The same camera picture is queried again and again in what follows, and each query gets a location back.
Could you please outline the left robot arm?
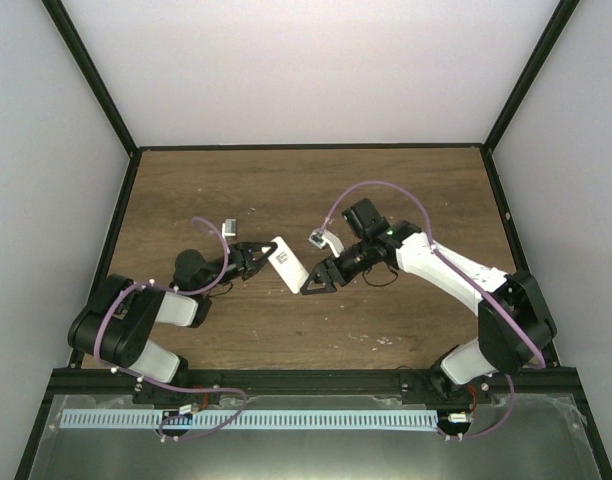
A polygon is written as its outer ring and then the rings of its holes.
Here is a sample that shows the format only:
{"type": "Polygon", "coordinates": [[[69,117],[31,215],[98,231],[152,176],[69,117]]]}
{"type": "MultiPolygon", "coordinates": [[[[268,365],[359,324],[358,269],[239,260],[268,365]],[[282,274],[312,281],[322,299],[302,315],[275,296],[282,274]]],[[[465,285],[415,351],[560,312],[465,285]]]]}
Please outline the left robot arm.
{"type": "Polygon", "coordinates": [[[212,305],[210,291],[236,278],[252,278],[277,248],[275,241],[237,242],[211,261],[197,250],[184,250],[175,259],[173,281],[166,289],[137,286],[113,274],[75,318],[67,342],[104,364],[155,380],[155,391],[164,401],[180,403],[190,392],[191,381],[183,373],[188,362],[151,340],[153,327],[199,327],[212,305]]]}

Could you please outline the white remote control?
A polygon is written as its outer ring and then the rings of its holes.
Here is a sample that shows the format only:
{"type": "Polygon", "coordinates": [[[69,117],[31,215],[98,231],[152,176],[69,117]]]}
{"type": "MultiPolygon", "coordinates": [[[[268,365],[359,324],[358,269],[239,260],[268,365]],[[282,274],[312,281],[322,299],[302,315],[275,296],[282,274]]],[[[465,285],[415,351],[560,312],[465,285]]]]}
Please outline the white remote control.
{"type": "Polygon", "coordinates": [[[269,262],[293,294],[299,294],[309,272],[281,236],[271,240],[277,248],[270,254],[269,262]]]}

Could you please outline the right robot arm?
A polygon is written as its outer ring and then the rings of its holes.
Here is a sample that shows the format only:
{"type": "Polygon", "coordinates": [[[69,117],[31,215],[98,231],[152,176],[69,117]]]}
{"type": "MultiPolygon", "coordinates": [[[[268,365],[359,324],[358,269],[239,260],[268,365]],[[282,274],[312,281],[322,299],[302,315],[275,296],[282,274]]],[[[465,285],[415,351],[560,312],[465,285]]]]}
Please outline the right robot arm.
{"type": "Polygon", "coordinates": [[[478,377],[513,374],[531,360],[542,359],[557,329],[541,288],[529,272],[510,274],[471,261],[432,241],[415,224],[390,224],[367,198],[342,216],[356,243],[341,248],[327,231],[314,231],[312,242],[330,243],[332,253],[302,281],[301,294],[334,293],[383,263],[395,274],[426,280],[476,316],[476,338],[446,352],[430,369],[428,382],[437,400],[454,402],[478,377]]]}

